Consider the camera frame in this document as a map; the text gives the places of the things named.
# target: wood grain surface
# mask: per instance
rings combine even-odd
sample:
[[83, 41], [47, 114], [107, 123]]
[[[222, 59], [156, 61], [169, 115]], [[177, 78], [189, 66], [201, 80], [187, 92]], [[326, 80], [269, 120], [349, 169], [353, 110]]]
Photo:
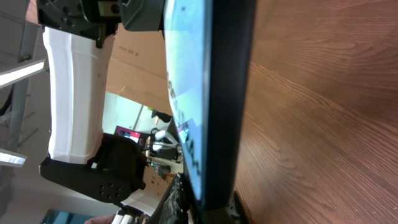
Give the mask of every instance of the wood grain surface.
[[253, 223], [398, 223], [398, 1], [259, 0], [236, 189]]

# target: wooden table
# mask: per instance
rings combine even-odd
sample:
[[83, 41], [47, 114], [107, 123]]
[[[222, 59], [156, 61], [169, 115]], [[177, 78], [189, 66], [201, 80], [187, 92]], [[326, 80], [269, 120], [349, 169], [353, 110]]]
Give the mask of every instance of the wooden table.
[[253, 223], [398, 223], [397, 12], [258, 2], [236, 178]]

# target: cardboard box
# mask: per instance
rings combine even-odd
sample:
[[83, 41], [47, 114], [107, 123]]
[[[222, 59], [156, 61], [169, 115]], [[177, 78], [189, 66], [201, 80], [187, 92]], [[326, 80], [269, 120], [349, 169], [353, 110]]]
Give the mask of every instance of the cardboard box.
[[106, 90], [172, 114], [161, 32], [129, 32], [120, 24], [114, 37]]

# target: person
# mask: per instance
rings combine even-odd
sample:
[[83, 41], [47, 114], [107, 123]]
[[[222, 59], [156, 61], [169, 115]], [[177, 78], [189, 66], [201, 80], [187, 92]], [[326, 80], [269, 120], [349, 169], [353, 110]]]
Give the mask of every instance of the person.
[[105, 217], [91, 218], [85, 222], [85, 224], [112, 224], [114, 215], [108, 215]]

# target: fluorescent light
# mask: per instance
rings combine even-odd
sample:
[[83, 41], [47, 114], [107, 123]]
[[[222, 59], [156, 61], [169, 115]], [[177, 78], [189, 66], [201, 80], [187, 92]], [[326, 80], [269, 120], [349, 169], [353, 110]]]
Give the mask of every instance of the fluorescent light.
[[39, 73], [44, 68], [44, 59], [34, 62], [26, 61], [14, 66], [6, 72], [0, 73], [0, 88], [13, 84], [23, 78]]
[[0, 149], [0, 165], [22, 167], [27, 159], [27, 156], [16, 152]]

